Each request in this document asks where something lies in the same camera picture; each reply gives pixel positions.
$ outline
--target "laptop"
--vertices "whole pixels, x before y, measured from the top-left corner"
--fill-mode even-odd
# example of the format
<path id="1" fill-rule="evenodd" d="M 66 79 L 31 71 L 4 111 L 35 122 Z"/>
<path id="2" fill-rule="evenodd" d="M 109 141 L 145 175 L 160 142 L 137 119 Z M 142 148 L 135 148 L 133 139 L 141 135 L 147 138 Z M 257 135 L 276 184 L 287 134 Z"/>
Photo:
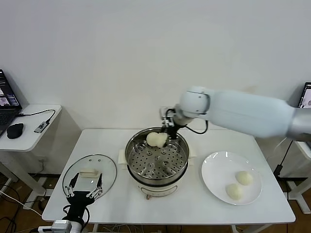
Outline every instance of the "laptop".
<path id="1" fill-rule="evenodd" d="M 297 106 L 298 108 L 311 108 L 311 83 L 307 82 L 305 83 L 305 86 L 303 88 L 299 104 Z M 306 142 L 307 145 L 311 148 L 311 142 Z"/>
<path id="2" fill-rule="evenodd" d="M 11 89 L 2 69 L 0 69 L 0 136 L 10 126 L 22 107 Z"/>

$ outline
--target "white plate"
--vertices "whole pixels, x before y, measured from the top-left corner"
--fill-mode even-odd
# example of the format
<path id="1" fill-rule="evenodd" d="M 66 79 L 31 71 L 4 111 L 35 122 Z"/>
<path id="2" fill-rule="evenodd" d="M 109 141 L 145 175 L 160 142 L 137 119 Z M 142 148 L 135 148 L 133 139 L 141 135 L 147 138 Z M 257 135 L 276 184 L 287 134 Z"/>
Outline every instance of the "white plate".
<path id="1" fill-rule="evenodd" d="M 253 176 L 253 183 L 248 186 L 240 184 L 235 178 L 239 171 L 248 171 Z M 202 177 L 216 197 L 233 205 L 250 204 L 261 194 L 260 174 L 248 160 L 228 151 L 209 155 L 202 164 Z M 242 188 L 243 197 L 240 200 L 233 200 L 226 193 L 225 187 L 231 183 L 236 183 Z"/>

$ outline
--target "perforated steamer tray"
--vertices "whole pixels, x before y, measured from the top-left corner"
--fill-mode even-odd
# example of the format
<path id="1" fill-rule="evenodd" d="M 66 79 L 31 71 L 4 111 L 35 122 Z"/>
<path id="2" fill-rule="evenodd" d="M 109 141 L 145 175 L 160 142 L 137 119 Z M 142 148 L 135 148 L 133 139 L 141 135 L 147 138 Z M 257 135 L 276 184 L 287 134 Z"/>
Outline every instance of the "perforated steamer tray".
<path id="1" fill-rule="evenodd" d="M 130 152 L 128 165 L 144 178 L 157 180 L 173 176 L 188 160 L 180 142 L 179 138 L 170 140 L 164 148 L 151 147 L 146 140 L 138 142 Z"/>

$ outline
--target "stainless steel steamer basket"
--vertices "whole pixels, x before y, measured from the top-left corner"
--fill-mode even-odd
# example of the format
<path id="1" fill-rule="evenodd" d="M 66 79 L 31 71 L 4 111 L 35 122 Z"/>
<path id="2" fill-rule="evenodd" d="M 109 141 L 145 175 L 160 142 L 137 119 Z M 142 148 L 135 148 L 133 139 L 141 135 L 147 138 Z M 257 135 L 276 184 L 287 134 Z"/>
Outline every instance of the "stainless steel steamer basket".
<path id="1" fill-rule="evenodd" d="M 151 147 L 146 137 L 151 132 L 159 133 L 154 127 L 135 134 L 127 143 L 125 158 L 132 175 L 150 186 L 165 186 L 177 181 L 188 166 L 189 147 L 185 139 L 177 134 L 164 148 Z"/>

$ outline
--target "white table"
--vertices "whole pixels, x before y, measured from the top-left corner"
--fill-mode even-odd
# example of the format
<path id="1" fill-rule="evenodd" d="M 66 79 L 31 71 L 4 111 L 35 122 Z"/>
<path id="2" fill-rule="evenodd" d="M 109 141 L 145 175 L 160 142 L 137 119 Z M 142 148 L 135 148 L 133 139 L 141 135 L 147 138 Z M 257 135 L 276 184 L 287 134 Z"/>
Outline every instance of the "white table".
<path id="1" fill-rule="evenodd" d="M 35 133 L 34 130 L 43 121 L 49 119 L 50 116 L 53 114 L 53 111 L 48 111 L 33 116 L 23 116 L 15 118 L 15 120 L 11 123 L 11 125 L 23 123 L 24 124 L 23 134 L 16 139 L 9 139 L 6 136 L 5 132 L 0 137 L 0 151 L 16 151 L 16 152 L 31 151 L 37 145 L 37 143 L 39 142 L 43 134 L 46 132 L 46 130 L 48 130 L 48 128 L 55 120 L 57 115 L 60 113 L 61 106 L 50 104 L 23 105 L 23 109 L 21 112 L 24 114 L 36 113 L 47 109 L 54 109 L 56 113 L 51 118 L 50 124 L 45 128 L 45 130 L 42 133 Z M 31 195 L 28 197 L 27 201 L 34 201 L 37 196 L 43 196 L 44 194 L 46 194 L 46 196 L 51 195 L 52 190 L 48 189 L 46 190 L 45 188 L 42 187 L 42 184 L 44 184 L 46 178 L 42 177 L 37 182 L 30 175 L 28 175 L 28 173 L 23 169 L 20 163 L 16 161 L 13 157 L 10 157 L 9 163 L 6 161 L 5 166 L 33 190 Z M 26 203 L 26 206 L 28 207 L 31 207 L 32 205 L 33 202 Z"/>
<path id="2" fill-rule="evenodd" d="M 311 149 L 305 142 L 295 142 L 297 147 L 300 149 L 302 154 L 309 160 L 311 160 Z M 300 185 L 296 186 L 295 182 L 288 181 L 288 186 L 290 187 L 291 191 L 288 193 L 289 200 L 297 201 L 301 211 L 309 215 L 311 214 L 310 208 L 306 201 L 304 200 L 302 194 L 311 188 L 311 177 L 307 178 L 304 182 Z"/>
<path id="3" fill-rule="evenodd" d="M 295 216 L 275 180 L 253 137 L 230 131 L 209 130 L 197 135 L 188 130 L 181 134 L 195 149 L 197 157 L 183 177 L 182 185 L 171 195 L 147 200 L 134 185 L 127 170 L 118 164 L 118 153 L 138 130 L 83 130 L 61 174 L 42 218 L 54 221 L 65 216 L 68 205 L 62 189 L 67 169 L 90 154 L 109 156 L 117 165 L 117 178 L 96 204 L 88 206 L 90 223 L 178 224 L 178 225 L 238 225 L 260 224 L 246 232 L 259 232 L 274 223 L 295 221 Z M 227 150 L 247 158 L 262 177 L 262 194 L 252 204 L 235 206 L 216 198 L 205 186 L 201 176 L 203 160 L 211 153 Z"/>

